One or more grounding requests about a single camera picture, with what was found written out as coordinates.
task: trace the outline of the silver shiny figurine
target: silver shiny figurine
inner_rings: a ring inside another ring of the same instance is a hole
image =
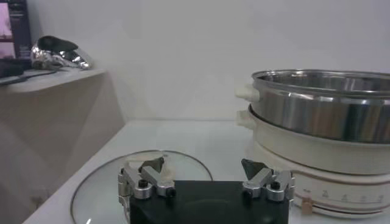
[[[41,37],[31,49],[34,69],[57,70],[62,67],[90,69],[91,57],[78,45],[53,36]]]

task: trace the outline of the stainless steel pot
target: stainless steel pot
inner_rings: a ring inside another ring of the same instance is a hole
[[[259,119],[322,138],[390,143],[389,74],[295,69],[252,77],[243,98]]]

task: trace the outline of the cream plastic handle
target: cream plastic handle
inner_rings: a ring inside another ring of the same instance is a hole
[[[246,84],[242,87],[237,87],[234,90],[236,97],[242,98],[249,102],[258,102],[260,100],[260,93],[251,84]]]
[[[256,121],[247,110],[237,111],[236,123],[238,126],[243,126],[251,130],[255,130],[257,126]]]

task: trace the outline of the white table surface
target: white table surface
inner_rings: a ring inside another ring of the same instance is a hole
[[[131,121],[51,196],[24,224],[71,224],[70,203],[81,181],[107,161],[150,149],[176,150],[201,160],[215,180],[244,180],[241,159],[250,158],[252,132],[233,121]],[[294,207],[290,223],[388,224],[390,216],[346,220],[324,215],[301,216]]]

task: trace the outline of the metal clamp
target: metal clamp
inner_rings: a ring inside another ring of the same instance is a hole
[[[142,167],[141,177],[156,187],[157,195],[167,198],[176,195],[175,182],[162,180],[161,175],[151,166]]]
[[[137,170],[129,165],[124,166],[118,175],[119,202],[121,197],[134,196],[137,199],[148,199],[152,196],[152,185],[142,179]]]
[[[251,180],[243,182],[243,191],[250,198],[258,198],[266,190],[267,199],[292,201],[294,198],[295,178],[290,171],[275,172],[268,168],[261,169]]]

